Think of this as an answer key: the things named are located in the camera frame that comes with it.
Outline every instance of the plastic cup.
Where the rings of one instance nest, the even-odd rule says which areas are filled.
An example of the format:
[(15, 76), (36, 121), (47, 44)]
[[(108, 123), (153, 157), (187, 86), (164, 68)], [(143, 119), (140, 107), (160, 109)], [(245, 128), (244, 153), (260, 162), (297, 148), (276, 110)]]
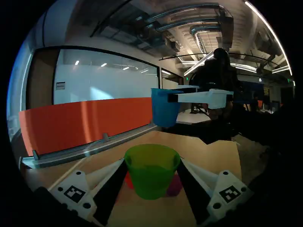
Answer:
[(153, 122), (160, 127), (171, 127), (176, 124), (181, 103), (169, 103), (168, 94), (180, 94), (182, 91), (151, 89), (151, 102), (153, 108)]
[(180, 156), (163, 145), (142, 144), (126, 152), (125, 162), (137, 195), (143, 199), (158, 199), (165, 196)]

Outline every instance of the orange panel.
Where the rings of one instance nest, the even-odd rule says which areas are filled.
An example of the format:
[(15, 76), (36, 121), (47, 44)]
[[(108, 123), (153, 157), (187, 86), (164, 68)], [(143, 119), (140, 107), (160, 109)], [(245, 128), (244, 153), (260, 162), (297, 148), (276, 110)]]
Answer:
[(263, 101), (262, 101), (262, 100), (258, 100), (258, 107), (259, 107), (260, 109), (262, 109), (262, 105), (263, 105)]
[(152, 98), (122, 98), (21, 111), (22, 137), (29, 156), (80, 146), (149, 124), (151, 104)]

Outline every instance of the ceiling pipe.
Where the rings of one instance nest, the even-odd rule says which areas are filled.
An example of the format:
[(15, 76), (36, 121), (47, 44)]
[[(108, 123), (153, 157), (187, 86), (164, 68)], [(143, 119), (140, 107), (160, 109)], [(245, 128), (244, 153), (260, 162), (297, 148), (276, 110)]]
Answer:
[(200, 9), (200, 8), (219, 9), (219, 10), (223, 10), (224, 12), (229, 13), (229, 11), (227, 9), (225, 9), (223, 6), (219, 5), (218, 3), (201, 3), (201, 4), (186, 5), (186, 6), (180, 6), (180, 7), (174, 8), (174, 9), (169, 9), (167, 11), (161, 12), (157, 15), (154, 15), (154, 16), (146, 19), (145, 22), (152, 23), (162, 17), (174, 15), (174, 14), (181, 13), (181, 12), (191, 11), (191, 10), (195, 10), (195, 9)]
[(218, 22), (217, 17), (195, 17), (195, 18), (189, 18), (185, 20), (178, 20), (174, 21), (172, 23), (163, 25), (159, 28), (156, 28), (156, 31), (166, 31), (171, 28), (183, 26), (183, 25), (190, 25), (194, 23), (205, 23), (205, 22)]
[(194, 37), (198, 48), (200, 49), (201, 53), (204, 56), (206, 55), (206, 49), (203, 45), (203, 42), (202, 42), (199, 34), (204, 33), (204, 32), (214, 32), (214, 31), (221, 31), (221, 27), (219, 25), (211, 25), (211, 26), (196, 25), (196, 26), (192, 26), (189, 29), (189, 32)]

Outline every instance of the floor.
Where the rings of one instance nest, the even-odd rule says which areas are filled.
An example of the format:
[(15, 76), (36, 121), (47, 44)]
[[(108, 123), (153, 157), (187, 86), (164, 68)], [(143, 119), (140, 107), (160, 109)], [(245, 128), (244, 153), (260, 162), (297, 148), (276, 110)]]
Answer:
[(262, 146), (260, 143), (251, 141), (240, 134), (232, 137), (232, 140), (237, 142), (242, 170), (242, 182), (249, 185), (266, 167), (268, 156), (263, 153), (267, 146)]

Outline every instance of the ceiling light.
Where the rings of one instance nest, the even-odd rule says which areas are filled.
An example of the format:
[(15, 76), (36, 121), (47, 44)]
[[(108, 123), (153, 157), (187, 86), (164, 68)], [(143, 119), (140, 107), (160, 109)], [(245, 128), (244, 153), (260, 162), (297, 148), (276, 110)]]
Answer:
[(287, 65), (288, 65), (288, 68), (289, 68), (289, 72), (292, 76), (292, 71), (291, 71), (291, 66), (288, 62), (288, 59), (287, 59), (287, 56), (286, 56), (286, 53), (282, 47), (282, 44), (280, 43), (280, 40), (278, 39), (277, 35), (275, 34), (275, 32), (273, 31), (273, 29), (271, 28), (271, 26), (268, 24), (268, 22), (266, 21), (266, 19), (261, 15), (261, 13), (252, 5), (250, 4), (249, 2), (245, 2), (245, 4), (252, 10), (255, 12), (255, 14), (258, 15), (258, 17), (263, 21), (263, 23), (267, 26), (267, 28), (271, 31), (271, 33), (273, 34), (274, 38), (276, 39), (276, 42), (278, 43), (284, 57), (285, 57), (285, 60), (287, 62)]
[[(183, 61), (183, 65), (195, 65), (198, 61)], [(257, 73), (257, 69), (255, 67), (252, 67), (250, 65), (242, 65), (242, 64), (236, 64), (236, 63), (230, 63), (231, 66), (234, 66), (235, 68), (246, 70), (252, 73)]]
[(183, 65), (194, 65), (196, 64), (198, 61), (183, 61), (182, 64)]
[(211, 51), (210, 53), (208, 53), (204, 58), (202, 58), (200, 61), (198, 61), (193, 67), (191, 67), (189, 70), (187, 70), (184, 73), (184, 76), (188, 75), (189, 73), (191, 73), (192, 71), (194, 71), (196, 68), (198, 68), (200, 65), (204, 64), (205, 60), (210, 59), (214, 56), (214, 52)]
[(183, 63), (183, 61), (182, 61), (182, 59), (180, 57), (177, 57), (177, 58), (180, 60), (181, 63)]
[(288, 69), (289, 69), (289, 67), (287, 65), (287, 66), (272, 70), (272, 73), (278, 73), (278, 72), (282, 72), (282, 71), (285, 71), (285, 70), (288, 70)]
[(171, 75), (169, 72), (165, 71), (165, 70), (161, 70), (161, 72), (166, 73), (168, 75)]

